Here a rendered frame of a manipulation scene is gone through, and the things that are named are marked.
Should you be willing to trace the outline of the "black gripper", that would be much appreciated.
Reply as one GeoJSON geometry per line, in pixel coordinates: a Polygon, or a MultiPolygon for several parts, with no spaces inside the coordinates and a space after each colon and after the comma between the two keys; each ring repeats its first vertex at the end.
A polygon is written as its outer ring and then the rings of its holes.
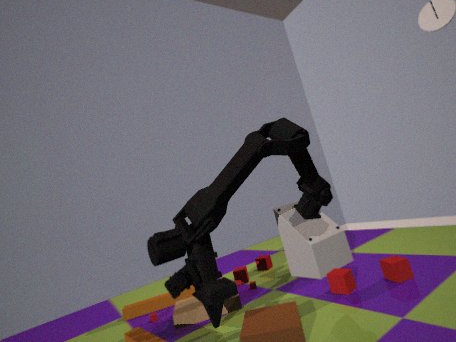
{"type": "MultiPolygon", "coordinates": [[[[203,303],[205,310],[214,328],[220,326],[224,301],[238,295],[237,285],[231,279],[222,277],[218,271],[216,257],[213,247],[194,254],[187,254],[186,258],[191,262],[200,283],[190,285],[195,287],[196,293],[192,294],[197,300],[203,303]],[[217,279],[220,278],[220,279],[217,279]]],[[[190,289],[190,285],[186,287],[190,289]]]]}

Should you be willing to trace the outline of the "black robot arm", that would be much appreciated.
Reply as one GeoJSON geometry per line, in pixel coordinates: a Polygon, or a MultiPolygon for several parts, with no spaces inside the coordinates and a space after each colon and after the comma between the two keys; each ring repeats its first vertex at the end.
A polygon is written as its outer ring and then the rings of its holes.
{"type": "MultiPolygon", "coordinates": [[[[321,218],[321,206],[333,198],[330,184],[317,172],[307,147],[309,133],[286,118],[264,124],[249,133],[245,143],[206,188],[196,192],[173,218],[175,229],[154,233],[148,239],[148,252],[154,266],[212,248],[210,233],[226,214],[230,198],[251,174],[259,162],[271,155],[288,155],[300,175],[296,182],[303,192],[295,209],[304,219],[321,218]],[[267,138],[270,137],[271,140],[267,138]],[[190,225],[185,218],[192,222],[190,225]]],[[[186,265],[165,282],[173,299],[177,299],[192,281],[200,283],[192,263],[186,265]],[[196,282],[197,281],[197,282],[196,282]]]]}

